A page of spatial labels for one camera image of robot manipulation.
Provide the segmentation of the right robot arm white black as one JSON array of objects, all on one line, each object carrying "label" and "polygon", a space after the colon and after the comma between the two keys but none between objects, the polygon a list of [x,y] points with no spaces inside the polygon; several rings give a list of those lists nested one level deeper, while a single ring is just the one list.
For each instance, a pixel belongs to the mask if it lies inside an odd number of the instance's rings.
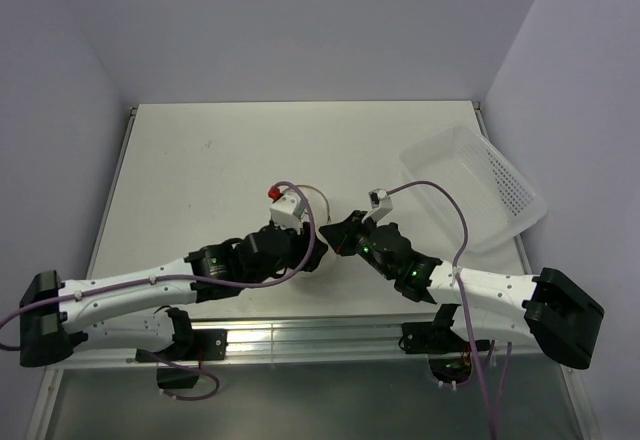
[{"label": "right robot arm white black", "polygon": [[470,338],[537,345],[578,370],[592,360],[603,307],[563,272],[505,275],[454,267],[413,249],[396,223],[379,225],[363,211],[320,229],[339,256],[359,256],[404,298],[437,306],[435,343],[452,350]]}]

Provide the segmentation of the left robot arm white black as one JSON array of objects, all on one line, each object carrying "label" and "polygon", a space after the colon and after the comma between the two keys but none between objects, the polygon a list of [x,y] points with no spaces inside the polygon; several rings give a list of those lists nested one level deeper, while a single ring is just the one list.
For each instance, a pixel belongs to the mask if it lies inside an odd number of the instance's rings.
[{"label": "left robot arm white black", "polygon": [[327,252],[309,223],[269,223],[139,272],[97,280],[40,272],[19,303],[19,363],[44,367],[84,350],[126,348],[183,359],[196,344],[183,306],[276,286],[315,271]]}]

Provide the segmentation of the white perforated plastic basket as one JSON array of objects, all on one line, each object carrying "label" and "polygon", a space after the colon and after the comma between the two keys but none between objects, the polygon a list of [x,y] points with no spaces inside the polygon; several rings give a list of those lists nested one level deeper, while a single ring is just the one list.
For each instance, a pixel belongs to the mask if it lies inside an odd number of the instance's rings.
[{"label": "white perforated plastic basket", "polygon": [[430,181],[446,190],[469,230],[467,250],[486,252],[541,220],[546,201],[484,136],[456,126],[399,154],[406,182]]}]

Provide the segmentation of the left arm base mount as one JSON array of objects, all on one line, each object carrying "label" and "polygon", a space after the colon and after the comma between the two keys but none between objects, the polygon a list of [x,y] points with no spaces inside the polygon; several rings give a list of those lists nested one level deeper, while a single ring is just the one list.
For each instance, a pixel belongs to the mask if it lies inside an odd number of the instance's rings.
[{"label": "left arm base mount", "polygon": [[[210,398],[220,390],[220,380],[204,368],[207,361],[225,359],[227,331],[224,329],[197,330],[186,341],[174,340],[157,352],[137,349],[136,363],[156,363],[156,384],[160,393],[181,401],[198,401]],[[199,380],[207,379],[213,388],[208,393],[186,395]]]}]

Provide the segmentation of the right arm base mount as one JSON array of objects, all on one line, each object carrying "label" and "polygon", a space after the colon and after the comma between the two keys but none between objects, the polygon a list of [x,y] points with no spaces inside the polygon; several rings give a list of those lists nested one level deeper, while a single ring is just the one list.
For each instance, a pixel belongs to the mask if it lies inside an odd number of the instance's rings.
[{"label": "right arm base mount", "polygon": [[474,377],[469,341],[435,321],[403,323],[398,347],[407,355],[426,355],[429,372],[442,387],[454,389]]}]

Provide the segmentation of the aluminium rail frame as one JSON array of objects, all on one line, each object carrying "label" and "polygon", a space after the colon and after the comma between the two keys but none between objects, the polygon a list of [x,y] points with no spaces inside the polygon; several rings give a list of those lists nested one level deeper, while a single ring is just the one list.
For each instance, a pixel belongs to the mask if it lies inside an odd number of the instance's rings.
[{"label": "aluminium rail frame", "polygon": [[[516,237],[467,250],[453,197],[406,182],[399,154],[456,126],[481,134],[469,101],[142,104],[130,122],[88,272],[97,280],[148,270],[271,223],[271,187],[290,188],[319,229],[371,208],[386,190],[394,222],[429,257],[505,275],[537,275]],[[437,385],[426,355],[399,347],[406,322],[439,323],[435,305],[404,298],[359,256],[328,246],[311,273],[268,288],[183,306],[197,330],[227,331],[225,359],[204,368],[214,396],[160,393],[156,363],[136,349],[84,350],[63,360],[61,439],[595,439],[578,369],[537,345],[470,338],[474,377]]]}]

